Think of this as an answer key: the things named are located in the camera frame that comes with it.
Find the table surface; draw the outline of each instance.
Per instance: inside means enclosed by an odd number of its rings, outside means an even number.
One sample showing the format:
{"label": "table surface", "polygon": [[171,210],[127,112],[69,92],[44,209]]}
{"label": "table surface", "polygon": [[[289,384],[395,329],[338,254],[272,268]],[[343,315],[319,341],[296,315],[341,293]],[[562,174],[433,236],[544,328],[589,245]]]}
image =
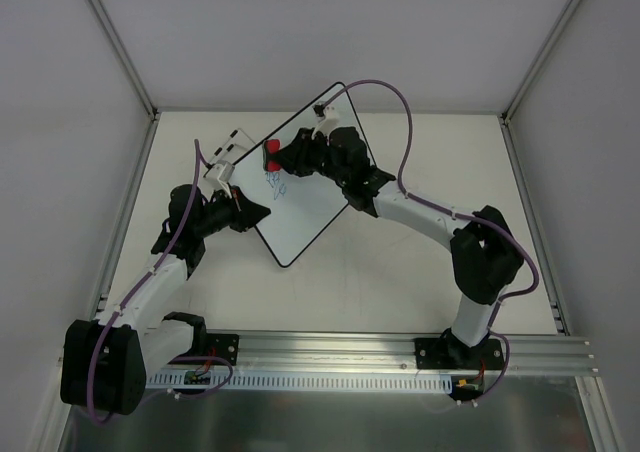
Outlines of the table surface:
{"label": "table surface", "polygon": [[[171,189],[191,182],[193,139],[200,139],[204,155],[210,157],[235,128],[260,140],[290,115],[161,115],[109,302],[128,290],[144,266],[167,217]],[[359,117],[377,165],[395,174],[406,145],[406,117]],[[533,254],[498,119],[422,114],[414,116],[414,124],[414,144],[405,171],[409,188],[476,210],[486,204],[497,207],[515,237]],[[236,139],[250,145],[241,134]],[[206,179],[200,181],[200,188],[207,196],[213,190]],[[164,311],[202,315],[208,328],[441,332],[453,322],[461,296],[448,251],[407,227],[350,208],[287,269],[276,264],[254,230],[221,231],[206,240],[206,248],[198,269]],[[525,266],[509,290],[530,282]],[[494,329],[509,334],[555,334],[544,286],[507,301]]]}

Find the gray wall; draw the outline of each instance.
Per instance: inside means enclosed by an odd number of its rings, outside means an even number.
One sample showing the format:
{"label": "gray wall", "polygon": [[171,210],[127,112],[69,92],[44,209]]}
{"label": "gray wall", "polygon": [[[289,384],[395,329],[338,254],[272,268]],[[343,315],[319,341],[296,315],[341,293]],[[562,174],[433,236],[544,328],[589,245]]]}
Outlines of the gray wall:
{"label": "gray wall", "polygon": [[0,0],[0,449],[86,313],[146,117],[84,0]]}
{"label": "gray wall", "polygon": [[[336,80],[502,111],[566,0],[104,0],[159,106],[292,110]],[[400,109],[385,91],[365,109]]]}
{"label": "gray wall", "polygon": [[586,0],[513,124],[574,332],[592,340],[630,450],[640,443],[638,17],[638,0]]}

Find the black border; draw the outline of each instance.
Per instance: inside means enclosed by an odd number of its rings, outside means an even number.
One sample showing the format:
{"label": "black border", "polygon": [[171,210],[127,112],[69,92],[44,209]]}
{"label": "black border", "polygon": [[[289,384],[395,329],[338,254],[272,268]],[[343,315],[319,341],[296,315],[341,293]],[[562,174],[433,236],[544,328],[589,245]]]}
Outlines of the black border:
{"label": "black border", "polygon": [[[242,157],[240,157],[238,160],[236,160],[233,165],[234,167],[239,164],[242,159],[244,159],[245,157],[247,157],[251,152],[253,152],[255,149],[257,149],[258,147],[260,147],[262,145],[262,143],[269,139],[269,137],[271,137],[272,135],[274,135],[275,133],[277,133],[278,131],[280,131],[285,125],[287,125],[289,122],[291,122],[293,119],[295,119],[298,115],[300,115],[302,112],[304,112],[305,110],[307,110],[309,107],[311,107],[312,105],[315,105],[318,100],[320,99],[320,97],[322,97],[323,95],[325,95],[327,92],[329,92],[331,89],[333,89],[336,85],[341,85],[342,87],[346,87],[346,85],[343,82],[336,82],[334,84],[332,84],[331,86],[327,87],[323,92],[320,93],[320,95],[318,95],[315,99],[313,99],[311,102],[309,102],[307,105],[305,105],[304,107],[302,107],[298,112],[296,112],[295,114],[293,114],[291,117],[289,117],[289,119],[286,122],[283,122],[282,125],[280,125],[280,127],[278,127],[276,130],[274,130],[273,132],[271,132],[269,135],[267,135],[264,139],[262,139],[260,142],[258,142],[256,145],[254,145],[253,147],[251,147]],[[367,149],[369,150],[369,155],[371,156],[371,160],[373,161],[373,165],[376,165],[376,159],[373,157],[373,152],[371,151],[371,147],[369,147],[369,142],[367,141],[367,137],[364,134],[364,129],[362,128],[362,124],[360,123],[360,118],[358,117],[358,113],[356,112],[356,108],[353,106],[353,101],[351,100],[351,96],[349,95],[349,91],[345,92],[345,94],[347,94],[347,98],[349,99],[349,103],[351,104],[351,108],[353,109],[353,113],[356,116],[356,120],[358,121],[358,126],[360,127],[360,132],[362,132],[362,138],[364,139],[365,144],[367,144]],[[256,229],[256,232],[258,232],[258,235],[260,236],[260,238],[262,239],[262,241],[264,242],[264,245],[267,246],[267,249],[269,249],[269,252],[271,253],[272,257],[276,260],[276,263],[283,269],[287,269],[289,267],[291,267],[291,264],[293,264],[296,260],[298,260],[298,257],[300,257],[305,250],[307,250],[311,244],[313,244],[316,239],[318,237],[320,237],[320,235],[322,235],[322,233],[327,230],[327,227],[329,227],[334,220],[336,220],[340,214],[342,214],[342,212],[344,212],[344,209],[346,209],[347,207],[349,207],[349,204],[345,204],[345,206],[340,209],[340,211],[336,214],[336,216],[331,219],[327,225],[325,225],[322,230],[320,232],[318,232],[318,235],[316,235],[313,239],[311,239],[311,242],[309,242],[307,244],[307,246],[302,249],[300,251],[300,253],[298,255],[296,255],[293,260],[291,262],[289,262],[287,265],[282,265],[280,263],[280,261],[278,260],[278,257],[276,257],[276,254],[274,254],[273,250],[271,249],[271,247],[269,247],[269,243],[265,240],[264,236],[262,235],[262,233],[260,232],[260,229],[258,228],[258,225],[256,225],[254,228]]]}

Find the red object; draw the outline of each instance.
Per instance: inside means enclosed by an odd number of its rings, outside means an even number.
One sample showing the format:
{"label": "red object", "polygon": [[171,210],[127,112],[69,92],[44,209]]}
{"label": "red object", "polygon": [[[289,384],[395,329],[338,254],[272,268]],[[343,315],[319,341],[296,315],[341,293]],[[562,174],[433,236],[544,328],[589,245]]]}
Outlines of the red object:
{"label": "red object", "polygon": [[[265,141],[265,147],[269,154],[274,154],[280,150],[280,141],[278,139],[271,139]],[[273,160],[267,161],[267,172],[277,172],[281,169],[280,164]]]}

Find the blue scribble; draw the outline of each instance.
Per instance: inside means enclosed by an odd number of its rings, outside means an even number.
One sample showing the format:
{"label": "blue scribble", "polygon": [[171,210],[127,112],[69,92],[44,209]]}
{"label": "blue scribble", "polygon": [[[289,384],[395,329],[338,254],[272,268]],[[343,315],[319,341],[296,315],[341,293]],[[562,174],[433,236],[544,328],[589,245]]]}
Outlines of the blue scribble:
{"label": "blue scribble", "polygon": [[280,172],[265,172],[267,183],[273,189],[273,200],[283,197],[287,193],[287,185],[280,181]]}

